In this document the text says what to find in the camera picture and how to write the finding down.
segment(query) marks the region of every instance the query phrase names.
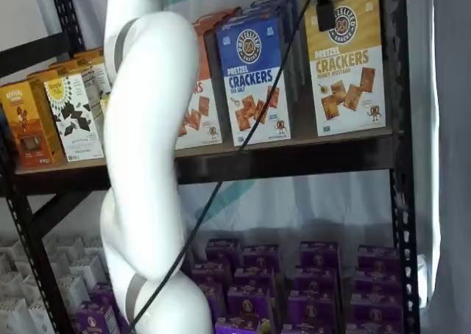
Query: box logo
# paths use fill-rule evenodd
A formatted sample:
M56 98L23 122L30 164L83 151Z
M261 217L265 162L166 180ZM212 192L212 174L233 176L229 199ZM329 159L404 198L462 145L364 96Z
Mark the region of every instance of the box logo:
M355 36L358 25L355 12L349 7L341 6L335 10L336 27L329 30L333 42L344 45Z
M258 33L247 29L241 32L237 38L237 53L242 62L254 63L262 52L262 44Z

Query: packaged snack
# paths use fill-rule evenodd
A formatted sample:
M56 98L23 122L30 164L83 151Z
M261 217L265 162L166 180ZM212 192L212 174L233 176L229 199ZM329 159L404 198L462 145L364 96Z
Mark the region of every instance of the packaged snack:
M336 28L305 14L319 136L386 126L379 0L336 0Z

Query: orange cracker box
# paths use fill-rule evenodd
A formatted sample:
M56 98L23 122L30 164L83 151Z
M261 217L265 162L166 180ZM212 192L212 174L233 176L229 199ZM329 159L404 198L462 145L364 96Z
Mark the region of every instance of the orange cracker box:
M180 127L176 149L219 144L229 132L215 24L216 21L208 20L194 24L199 43L199 76Z
M27 79L0 87L1 103L13 134L20 163L36 167L63 159L43 83Z

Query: cracker image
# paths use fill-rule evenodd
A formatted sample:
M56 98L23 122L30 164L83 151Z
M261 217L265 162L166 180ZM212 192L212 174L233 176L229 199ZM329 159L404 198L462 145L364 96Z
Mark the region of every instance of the cracker image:
M272 92L272 86L268 87L268 91L266 92L266 99L268 100L268 97L270 96L270 93ZM278 99L280 98L280 88L276 88L273 97L270 100L270 103L268 104L272 108L277 108L278 107Z
M199 130L200 123L201 123L201 113L196 110L191 110L190 123L188 125L191 128Z
M258 119L260 114L262 113L263 106L265 105L265 101L258 100L257 102L257 107L255 108L255 114L253 115L254 119ZM265 124L265 119L266 119L266 114L268 113L268 110L265 111L263 116L260 118L260 123Z
M330 89L332 89L332 94L337 100L337 104L343 104L345 102L345 96L347 92L345 90L345 85L343 80L339 80L338 82L334 82Z
M253 96L250 95L242 100L242 104L244 105L244 115L245 118L250 118L255 114L255 101L253 100Z
M360 87L350 84L347 95L345 96L344 106L356 111L362 93L363 91Z
M241 132L250 128L250 122L249 119L245 116L244 108L236 111L235 116L237 117L238 128L241 130Z
M334 95L326 96L322 100L322 107L324 108L325 118L327 120L334 117L339 117L339 108L337 107L337 99Z
M360 88L366 92L371 93L373 92L373 84L375 83L375 74L376 69L363 67L361 70L361 83Z
M206 117L209 116L209 97L199 97L198 111Z

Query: yellow cracker box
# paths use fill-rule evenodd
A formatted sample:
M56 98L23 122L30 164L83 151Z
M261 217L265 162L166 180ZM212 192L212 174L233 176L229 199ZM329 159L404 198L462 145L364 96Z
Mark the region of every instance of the yellow cracker box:
M336 28L306 12L319 136L386 126L379 0L335 1Z
M8 84L0 88L0 96L21 165L36 167L62 160L43 83L28 79Z

